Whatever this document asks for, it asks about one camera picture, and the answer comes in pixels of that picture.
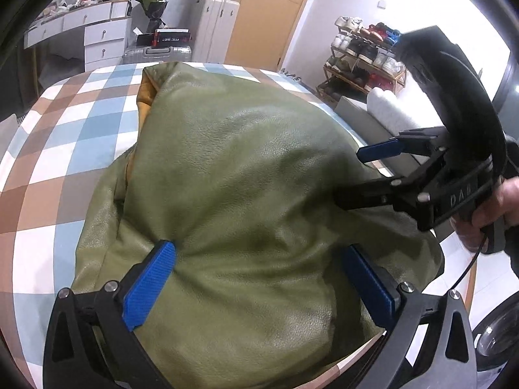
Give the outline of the person's right hand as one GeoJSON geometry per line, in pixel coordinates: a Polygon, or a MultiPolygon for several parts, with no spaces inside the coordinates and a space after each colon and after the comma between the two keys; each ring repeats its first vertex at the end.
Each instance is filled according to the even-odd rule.
{"type": "Polygon", "coordinates": [[[505,180],[472,214],[463,220],[458,214],[450,219],[458,238],[469,251],[476,252],[483,239],[482,228],[504,219],[508,228],[517,228],[519,220],[518,177],[505,180]]]}

